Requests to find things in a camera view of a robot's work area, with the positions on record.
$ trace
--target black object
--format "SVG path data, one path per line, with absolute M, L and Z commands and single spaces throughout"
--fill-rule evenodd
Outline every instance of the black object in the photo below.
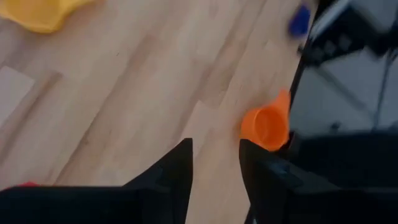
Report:
M 311 139 L 291 162 L 241 140 L 249 214 L 260 224 L 396 223 L 396 139 L 385 133 Z
M 318 1 L 318 9 L 315 13 L 314 21 L 316 21 L 336 0 L 319 0 Z M 308 48 L 310 48 L 312 42 L 311 40 L 308 40 L 305 42 L 304 47 L 300 47 L 298 52 L 302 54 L 302 51 L 309 52 Z M 290 87 L 290 95 L 291 95 L 291 101 L 290 101 L 290 107 L 293 105 L 294 101 L 294 96 L 297 92 L 297 88 L 299 87 L 299 83 L 301 80 L 301 77 L 303 75 L 304 68 L 307 66 L 308 62 L 308 57 L 300 57 L 300 62 L 298 63 L 298 67 L 296 70 L 296 73 L 294 75 L 294 79 L 292 82 L 292 86 Z
M 319 66 L 323 62 L 351 54 L 369 47 L 377 57 L 398 47 L 398 24 L 387 32 L 379 32 L 366 16 L 348 6 L 316 39 L 309 40 L 299 49 L 307 65 Z
M 192 139 L 122 187 L 13 187 L 0 192 L 0 223 L 185 223 Z

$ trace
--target blue toy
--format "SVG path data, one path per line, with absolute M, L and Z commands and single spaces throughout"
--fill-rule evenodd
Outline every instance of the blue toy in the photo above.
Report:
M 309 8 L 302 4 L 297 10 L 289 24 L 289 34 L 293 38 L 305 36 L 309 30 L 311 12 Z

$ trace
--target orange plastic cup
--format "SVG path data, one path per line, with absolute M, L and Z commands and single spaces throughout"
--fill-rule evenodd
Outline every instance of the orange plastic cup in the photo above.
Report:
M 290 93 L 282 90 L 269 105 L 256 108 L 243 118 L 241 138 L 268 151 L 277 151 L 289 140 Z

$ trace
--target yellow object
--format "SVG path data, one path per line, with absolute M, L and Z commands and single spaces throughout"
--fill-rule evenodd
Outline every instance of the yellow object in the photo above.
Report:
M 73 10 L 93 0 L 2 0 L 0 16 L 28 30 L 51 33 L 59 30 Z

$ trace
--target laminate floor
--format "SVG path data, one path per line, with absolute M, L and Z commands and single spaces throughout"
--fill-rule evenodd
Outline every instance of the laminate floor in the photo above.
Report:
M 60 75 L 0 152 L 0 187 L 122 185 L 190 137 L 187 223 L 243 223 L 239 124 L 290 87 L 300 3 L 99 0 L 51 35 L 0 20 L 1 66 Z

